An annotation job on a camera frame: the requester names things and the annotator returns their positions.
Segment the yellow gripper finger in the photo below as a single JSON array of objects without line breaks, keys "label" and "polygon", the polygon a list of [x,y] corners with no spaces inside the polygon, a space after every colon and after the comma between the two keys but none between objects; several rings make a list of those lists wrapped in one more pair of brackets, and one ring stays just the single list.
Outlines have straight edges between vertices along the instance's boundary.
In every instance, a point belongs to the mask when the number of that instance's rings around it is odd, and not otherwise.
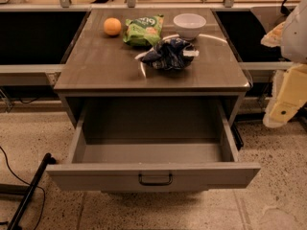
[{"label": "yellow gripper finger", "polygon": [[283,28],[284,22],[279,23],[263,36],[261,44],[271,48],[280,46]]},{"label": "yellow gripper finger", "polygon": [[307,103],[307,65],[294,63],[277,70],[272,80],[272,98],[265,110],[263,124],[277,128],[286,125]]}]

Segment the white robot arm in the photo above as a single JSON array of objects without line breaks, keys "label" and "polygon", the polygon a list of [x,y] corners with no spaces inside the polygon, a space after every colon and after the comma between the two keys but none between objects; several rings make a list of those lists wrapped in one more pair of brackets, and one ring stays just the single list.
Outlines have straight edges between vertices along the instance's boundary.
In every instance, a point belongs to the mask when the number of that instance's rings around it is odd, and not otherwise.
[{"label": "white robot arm", "polygon": [[284,22],[265,34],[261,44],[279,46],[281,56],[293,63],[288,70],[275,72],[263,118],[266,127],[282,127],[307,103],[307,0],[301,0]]}]

